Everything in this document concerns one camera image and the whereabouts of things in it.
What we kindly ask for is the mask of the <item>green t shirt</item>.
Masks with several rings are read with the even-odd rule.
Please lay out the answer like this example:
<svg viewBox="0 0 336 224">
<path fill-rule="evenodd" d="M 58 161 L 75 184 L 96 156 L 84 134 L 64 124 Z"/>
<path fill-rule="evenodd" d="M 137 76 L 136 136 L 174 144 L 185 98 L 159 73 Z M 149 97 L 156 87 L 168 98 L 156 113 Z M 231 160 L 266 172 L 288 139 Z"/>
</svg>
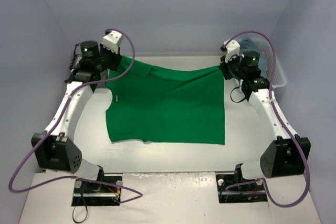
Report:
<svg viewBox="0 0 336 224">
<path fill-rule="evenodd" d="M 219 67 L 181 71 L 123 57 L 108 77 L 110 141 L 225 143 L 224 78 Z"/>
</svg>

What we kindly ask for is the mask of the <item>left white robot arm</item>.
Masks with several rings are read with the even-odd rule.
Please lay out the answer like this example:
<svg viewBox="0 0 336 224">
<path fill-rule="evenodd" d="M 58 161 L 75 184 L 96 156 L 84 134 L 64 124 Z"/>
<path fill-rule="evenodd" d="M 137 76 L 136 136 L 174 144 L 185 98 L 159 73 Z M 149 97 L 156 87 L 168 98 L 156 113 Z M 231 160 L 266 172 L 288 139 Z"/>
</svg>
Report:
<svg viewBox="0 0 336 224">
<path fill-rule="evenodd" d="M 85 160 L 75 145 L 74 134 L 86 103 L 107 69 L 116 71 L 120 64 L 120 43 L 104 39 L 102 43 L 87 40 L 77 45 L 81 55 L 74 54 L 66 93 L 49 125 L 31 138 L 38 165 L 42 169 L 68 172 L 86 179 L 92 192 L 105 186 L 102 167 Z"/>
</svg>

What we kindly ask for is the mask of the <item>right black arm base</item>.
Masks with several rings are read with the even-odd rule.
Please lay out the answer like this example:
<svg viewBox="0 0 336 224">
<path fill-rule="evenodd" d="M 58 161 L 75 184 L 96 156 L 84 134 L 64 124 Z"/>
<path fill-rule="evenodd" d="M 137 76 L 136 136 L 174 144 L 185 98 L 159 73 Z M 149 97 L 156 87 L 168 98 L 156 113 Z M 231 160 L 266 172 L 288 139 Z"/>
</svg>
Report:
<svg viewBox="0 0 336 224">
<path fill-rule="evenodd" d="M 244 179 L 241 164 L 233 172 L 216 173 L 218 201 L 220 204 L 267 202 L 263 182 Z"/>
</svg>

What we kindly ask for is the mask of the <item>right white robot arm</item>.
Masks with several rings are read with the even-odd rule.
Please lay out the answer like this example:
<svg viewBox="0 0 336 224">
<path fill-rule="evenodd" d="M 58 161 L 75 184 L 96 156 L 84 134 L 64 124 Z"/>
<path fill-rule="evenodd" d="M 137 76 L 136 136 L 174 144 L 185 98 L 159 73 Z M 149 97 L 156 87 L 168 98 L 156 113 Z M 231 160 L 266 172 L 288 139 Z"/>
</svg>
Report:
<svg viewBox="0 0 336 224">
<path fill-rule="evenodd" d="M 233 184 L 245 188 L 253 179 L 301 175 L 304 173 L 311 144 L 290 126 L 282 113 L 270 82 L 258 68 L 260 54 L 245 51 L 241 56 L 223 55 L 219 69 L 225 80 L 235 79 L 238 89 L 259 115 L 269 146 L 256 161 L 239 164 L 233 173 Z"/>
</svg>

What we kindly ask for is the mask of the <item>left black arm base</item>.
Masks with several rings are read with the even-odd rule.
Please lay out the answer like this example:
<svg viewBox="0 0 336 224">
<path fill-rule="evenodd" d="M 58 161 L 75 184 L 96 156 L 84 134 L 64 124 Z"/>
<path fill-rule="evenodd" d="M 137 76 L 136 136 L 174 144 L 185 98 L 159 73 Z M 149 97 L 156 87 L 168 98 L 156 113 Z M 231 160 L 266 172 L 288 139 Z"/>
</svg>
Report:
<svg viewBox="0 0 336 224">
<path fill-rule="evenodd" d="M 71 205 L 74 206 L 119 206 L 121 188 L 76 180 Z"/>
</svg>

